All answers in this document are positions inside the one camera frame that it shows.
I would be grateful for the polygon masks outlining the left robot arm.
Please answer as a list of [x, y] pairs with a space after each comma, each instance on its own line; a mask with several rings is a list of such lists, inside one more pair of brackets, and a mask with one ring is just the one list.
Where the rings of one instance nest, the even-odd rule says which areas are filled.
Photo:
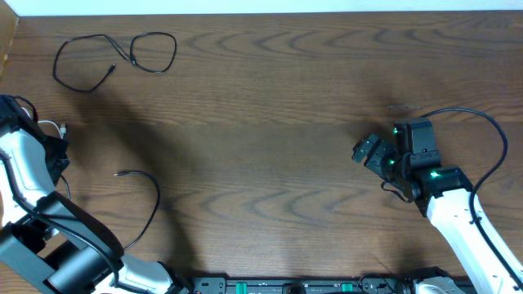
[[69, 143], [45, 134], [22, 100], [1, 97], [2, 263], [42, 293], [191, 293], [191, 282], [128, 255], [103, 223], [56, 190]]

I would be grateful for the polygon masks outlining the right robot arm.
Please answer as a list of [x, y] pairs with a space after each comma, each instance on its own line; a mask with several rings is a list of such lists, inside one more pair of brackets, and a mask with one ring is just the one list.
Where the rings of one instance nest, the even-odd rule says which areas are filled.
[[459, 167], [442, 166], [431, 116], [395, 122], [394, 142], [370, 134], [354, 146], [353, 161], [363, 163], [403, 202], [416, 204], [450, 245], [476, 292], [520, 293], [522, 264], [477, 197], [478, 189], [506, 157], [503, 129], [488, 114], [480, 114], [498, 131], [503, 149], [500, 159], [473, 184]]

